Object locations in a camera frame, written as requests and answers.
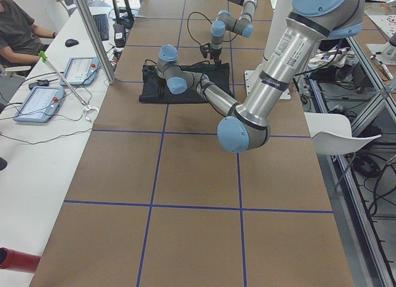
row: black mouse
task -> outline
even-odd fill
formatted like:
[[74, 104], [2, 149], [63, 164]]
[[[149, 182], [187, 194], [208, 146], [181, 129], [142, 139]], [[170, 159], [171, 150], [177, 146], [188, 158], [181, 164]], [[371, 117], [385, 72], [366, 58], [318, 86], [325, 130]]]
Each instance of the black mouse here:
[[69, 39], [67, 39], [67, 40], [64, 42], [64, 45], [65, 45], [66, 47], [73, 47], [73, 46], [78, 45], [78, 44], [79, 44], [79, 41], [77, 41], [77, 40], [75, 40], [75, 39], [73, 39], [73, 38], [69, 38]]

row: white desk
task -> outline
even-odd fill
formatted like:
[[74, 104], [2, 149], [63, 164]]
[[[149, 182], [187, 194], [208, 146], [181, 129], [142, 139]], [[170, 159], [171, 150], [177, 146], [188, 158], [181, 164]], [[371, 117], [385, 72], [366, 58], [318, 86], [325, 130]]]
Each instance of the white desk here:
[[[109, 11], [109, 7], [91, 8], [93, 14], [107, 14]], [[111, 25], [109, 32], [110, 41], [113, 41]], [[64, 42], [68, 38], [75, 38], [80, 42], [79, 45], [65, 47]], [[106, 50], [111, 48], [109, 41], [103, 44]], [[59, 32], [46, 55], [60, 71], [64, 70], [71, 57], [95, 56], [78, 11], [73, 13]], [[49, 65], [40, 61], [29, 77], [51, 71]], [[47, 75], [42, 79], [55, 79], [54, 76]], [[59, 83], [51, 83], [51, 86], [57, 87]], [[108, 88], [102, 70], [87, 88], [93, 95], [90, 104], [100, 107]], [[90, 95], [83, 88], [78, 91], [85, 100], [89, 99]], [[23, 102], [28, 93], [28, 85], [22, 86], [11, 102]], [[82, 114], [82, 108], [78, 99], [71, 94], [66, 97], [57, 114], [77, 119]], [[0, 119], [13, 117], [15, 112], [15, 108], [7, 107]], [[84, 118], [75, 122], [53, 117], [43, 125], [26, 125], [12, 119], [0, 121], [0, 131], [4, 135], [29, 142], [85, 131], [91, 126]], [[0, 156], [8, 161], [7, 168], [0, 171], [0, 247], [36, 255], [43, 253], [89, 135], [90, 131], [38, 145], [0, 137]], [[0, 286], [28, 286], [32, 277], [28, 273], [0, 270]]]

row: keyboard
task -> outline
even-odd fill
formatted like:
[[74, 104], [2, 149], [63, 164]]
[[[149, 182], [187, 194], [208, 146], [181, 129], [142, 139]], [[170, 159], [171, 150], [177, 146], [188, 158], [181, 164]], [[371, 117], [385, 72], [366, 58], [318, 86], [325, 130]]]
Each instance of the keyboard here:
[[97, 26], [100, 39], [102, 41], [107, 41], [109, 39], [109, 21], [107, 19], [106, 14], [97, 14], [97, 15], [92, 15], [93, 21], [95, 22], [95, 25]]

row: black t-shirt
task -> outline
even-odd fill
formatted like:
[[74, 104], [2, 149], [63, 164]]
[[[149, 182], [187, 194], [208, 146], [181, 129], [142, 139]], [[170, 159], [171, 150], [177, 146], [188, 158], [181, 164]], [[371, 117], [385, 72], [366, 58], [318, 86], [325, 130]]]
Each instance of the black t-shirt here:
[[[34, 19], [12, 0], [1, 4], [6, 10], [0, 12], [0, 49], [9, 46], [15, 53], [37, 55], [44, 45], [30, 29]], [[4, 58], [1, 62], [9, 64]]]

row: green clamp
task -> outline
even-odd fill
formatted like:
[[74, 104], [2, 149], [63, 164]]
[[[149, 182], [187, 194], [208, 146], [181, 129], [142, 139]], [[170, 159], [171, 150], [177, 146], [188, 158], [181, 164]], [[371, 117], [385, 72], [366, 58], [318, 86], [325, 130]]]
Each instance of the green clamp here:
[[38, 55], [39, 55], [39, 57], [41, 57], [41, 59], [43, 60], [43, 62], [46, 62], [46, 61], [47, 61], [47, 56], [45, 56], [44, 51], [40, 51], [40, 52], [38, 53]]

